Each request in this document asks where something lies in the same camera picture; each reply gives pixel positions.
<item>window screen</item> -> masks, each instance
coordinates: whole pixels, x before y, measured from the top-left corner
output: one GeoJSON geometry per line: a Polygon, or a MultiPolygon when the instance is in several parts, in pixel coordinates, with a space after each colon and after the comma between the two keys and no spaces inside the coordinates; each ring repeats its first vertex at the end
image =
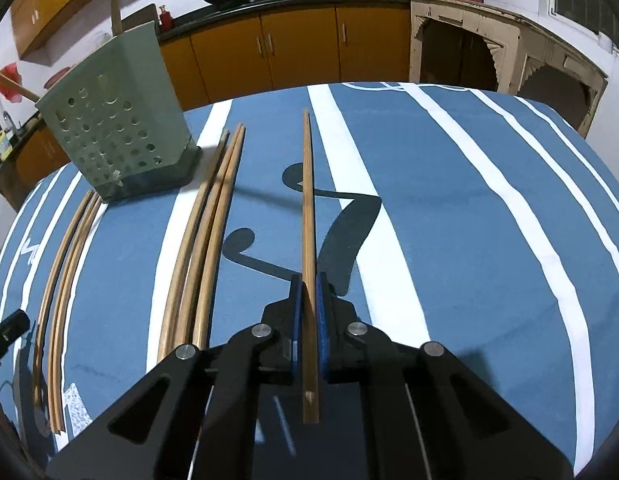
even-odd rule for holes
{"type": "Polygon", "coordinates": [[[606,0],[556,0],[556,12],[619,46],[619,21],[606,0]]]}

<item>striped tablecloth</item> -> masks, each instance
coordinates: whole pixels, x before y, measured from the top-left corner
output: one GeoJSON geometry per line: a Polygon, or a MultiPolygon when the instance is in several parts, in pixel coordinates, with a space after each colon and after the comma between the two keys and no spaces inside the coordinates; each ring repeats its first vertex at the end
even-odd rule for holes
{"type": "MultiPolygon", "coordinates": [[[[201,146],[216,145],[225,126],[247,126],[211,345],[260,320],[301,269],[303,108],[314,138],[318,267],[338,295],[397,342],[442,342],[580,470],[619,419],[619,184],[545,105],[377,83],[269,92],[187,112],[201,146]]],[[[33,332],[4,359],[0,400],[42,462],[155,365],[201,177],[199,170],[182,189],[101,206],[64,332],[67,434],[53,438],[32,408],[33,332]]],[[[87,190],[69,164],[29,196],[0,256],[0,319],[21,308],[36,320],[56,249],[87,190]]],[[[282,425],[259,427],[257,441],[286,442],[300,456],[274,399],[282,425]]]]}

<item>arched opening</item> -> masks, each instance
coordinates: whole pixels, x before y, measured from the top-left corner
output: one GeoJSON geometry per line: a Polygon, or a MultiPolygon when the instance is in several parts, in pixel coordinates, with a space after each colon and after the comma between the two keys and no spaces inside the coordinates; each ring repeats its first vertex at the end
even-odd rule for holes
{"type": "Polygon", "coordinates": [[[518,95],[551,106],[576,130],[589,110],[588,92],[580,81],[545,65],[529,76],[518,95]]]}
{"type": "Polygon", "coordinates": [[[437,20],[423,26],[421,82],[493,91],[498,87],[494,59],[483,38],[437,20]]]}

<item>metal screw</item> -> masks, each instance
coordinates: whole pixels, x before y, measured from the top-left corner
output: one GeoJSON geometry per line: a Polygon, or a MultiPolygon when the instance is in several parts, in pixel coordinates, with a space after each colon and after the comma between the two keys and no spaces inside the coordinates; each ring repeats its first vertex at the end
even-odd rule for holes
{"type": "Polygon", "coordinates": [[[367,333],[367,325],[360,321],[354,321],[347,325],[347,332],[352,335],[365,335],[367,333]]]}
{"type": "Polygon", "coordinates": [[[195,354],[196,347],[194,345],[181,345],[176,349],[176,357],[183,359],[183,361],[194,357],[195,354]]]}
{"type": "Polygon", "coordinates": [[[440,343],[436,341],[429,341],[423,345],[423,350],[427,355],[431,355],[432,357],[440,357],[445,353],[445,348],[440,343]]]}
{"type": "Polygon", "coordinates": [[[267,337],[272,333],[272,327],[266,323],[259,323],[252,327],[252,335],[255,337],[267,337]]]}

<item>table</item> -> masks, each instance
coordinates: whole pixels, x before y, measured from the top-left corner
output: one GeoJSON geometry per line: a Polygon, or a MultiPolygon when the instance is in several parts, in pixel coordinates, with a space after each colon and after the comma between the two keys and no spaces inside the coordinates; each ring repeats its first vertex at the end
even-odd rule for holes
{"type": "MultiPolygon", "coordinates": [[[[187,112],[201,146],[215,145],[224,126],[247,126],[210,344],[258,322],[301,269],[303,108],[314,138],[318,269],[336,293],[397,342],[442,342],[580,470],[619,419],[619,184],[545,105],[366,83],[187,112]]],[[[199,170],[183,189],[100,209],[65,328],[68,434],[50,436],[32,408],[33,331],[4,359],[0,400],[38,460],[154,366],[201,177],[199,170]]],[[[23,308],[36,320],[56,249],[87,190],[69,164],[30,194],[0,256],[1,317],[23,308]]],[[[295,478],[326,467],[335,476],[362,473],[365,461],[351,460],[362,450],[360,423],[346,423],[355,395],[340,392],[350,400],[325,408],[337,423],[328,424],[332,436],[320,433],[331,443],[321,451],[316,435],[292,420],[294,408],[266,393],[254,477],[289,478],[299,463],[295,478]]]]}

